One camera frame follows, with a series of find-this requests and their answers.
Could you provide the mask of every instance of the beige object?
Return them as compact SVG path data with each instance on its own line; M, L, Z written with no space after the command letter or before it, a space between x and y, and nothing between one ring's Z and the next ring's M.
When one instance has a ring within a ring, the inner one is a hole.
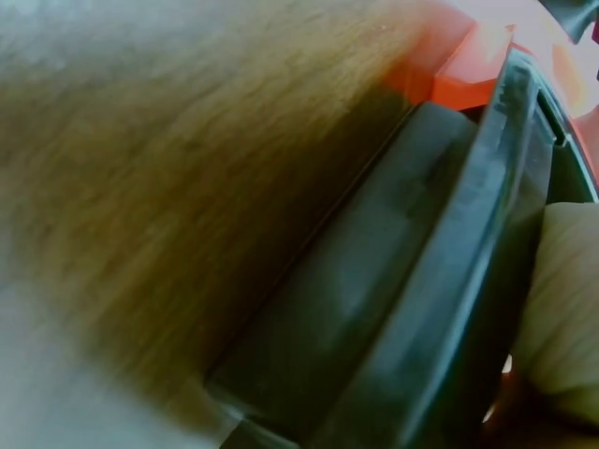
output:
M599 206L548 207L514 360L557 409L599 425Z

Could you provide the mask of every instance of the wooden floor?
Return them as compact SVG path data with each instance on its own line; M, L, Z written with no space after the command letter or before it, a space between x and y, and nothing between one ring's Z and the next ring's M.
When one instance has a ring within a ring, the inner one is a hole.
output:
M216 447L201 373L402 112L388 0L0 0L0 446Z

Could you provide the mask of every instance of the wood grain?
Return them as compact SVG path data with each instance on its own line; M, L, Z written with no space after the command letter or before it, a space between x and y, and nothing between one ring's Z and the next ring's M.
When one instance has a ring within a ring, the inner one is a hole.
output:
M201 372L402 113L416 3L0 0L2 447L224 438Z

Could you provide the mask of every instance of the orange plastic part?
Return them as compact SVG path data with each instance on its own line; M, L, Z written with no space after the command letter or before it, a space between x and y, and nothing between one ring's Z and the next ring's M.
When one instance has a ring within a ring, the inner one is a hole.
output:
M590 47L574 46L536 0L431 0L420 40L386 82L415 104L484 106L509 48L527 51L562 99L599 179L599 46L591 34L586 40Z

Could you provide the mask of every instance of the dark gray plastic part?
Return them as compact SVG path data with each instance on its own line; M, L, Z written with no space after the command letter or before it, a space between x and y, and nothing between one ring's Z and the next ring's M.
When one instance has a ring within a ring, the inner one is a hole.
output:
M223 448L473 447L530 287L550 176L567 183L554 199L597 201L576 136L520 51L479 126L416 108L209 373L210 392L244 416Z
M599 0L539 0L562 26L574 43L578 43L591 23L597 21Z

